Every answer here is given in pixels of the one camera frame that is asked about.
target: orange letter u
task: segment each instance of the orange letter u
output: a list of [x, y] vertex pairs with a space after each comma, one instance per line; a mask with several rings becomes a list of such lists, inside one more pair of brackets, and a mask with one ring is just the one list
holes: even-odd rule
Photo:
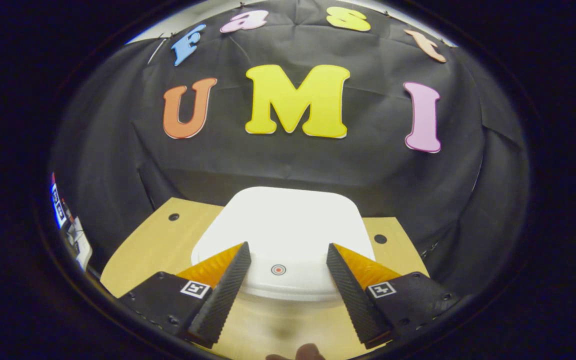
[[194, 137], [201, 132], [206, 122], [208, 112], [208, 98], [210, 89], [217, 84], [217, 79], [208, 77], [192, 84], [192, 89], [196, 92], [194, 99], [194, 112], [190, 121], [179, 121], [179, 107], [181, 97], [186, 93], [185, 86], [177, 86], [164, 93], [164, 132], [172, 139], [187, 139]]

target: wooden board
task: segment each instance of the wooden board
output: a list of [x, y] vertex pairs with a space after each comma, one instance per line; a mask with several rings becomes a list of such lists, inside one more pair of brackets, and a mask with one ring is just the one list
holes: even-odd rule
[[[171, 198], [144, 221], [115, 251], [101, 283], [115, 297], [158, 271], [177, 274], [191, 266], [192, 250], [223, 208]], [[178, 214], [178, 219], [169, 216]], [[375, 260], [400, 274], [428, 275], [397, 219], [363, 218]], [[383, 244], [375, 235], [384, 235]], [[268, 354], [293, 358], [299, 346], [314, 343], [327, 360], [368, 353], [359, 342], [342, 301], [280, 301], [240, 292], [213, 353], [232, 359], [263, 360]]]

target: letter m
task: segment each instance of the letter m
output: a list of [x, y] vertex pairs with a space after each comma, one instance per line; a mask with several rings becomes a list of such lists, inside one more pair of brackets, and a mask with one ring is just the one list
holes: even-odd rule
[[341, 66], [320, 64], [312, 68], [295, 89], [281, 66], [265, 64], [250, 68], [246, 77], [253, 81], [252, 119], [246, 123], [251, 134], [272, 134], [277, 123], [270, 119], [274, 107], [287, 133], [294, 132], [302, 115], [310, 107], [310, 118], [303, 132], [313, 137], [343, 138], [348, 132], [341, 121], [344, 81], [350, 71]]

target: finger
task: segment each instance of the finger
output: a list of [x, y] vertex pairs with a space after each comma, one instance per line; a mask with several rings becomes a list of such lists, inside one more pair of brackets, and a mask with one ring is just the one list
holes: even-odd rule
[[276, 353], [272, 355], [268, 355], [265, 357], [265, 360], [290, 360], [289, 358], [285, 358], [281, 355], [277, 355]]
[[304, 344], [297, 349], [295, 360], [325, 360], [315, 344]]

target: red target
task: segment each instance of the red target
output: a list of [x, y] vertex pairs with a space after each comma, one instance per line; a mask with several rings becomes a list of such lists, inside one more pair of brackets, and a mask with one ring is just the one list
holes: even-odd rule
[[270, 271], [272, 271], [274, 275], [284, 275], [286, 273], [286, 267], [284, 265], [274, 265], [270, 268]]

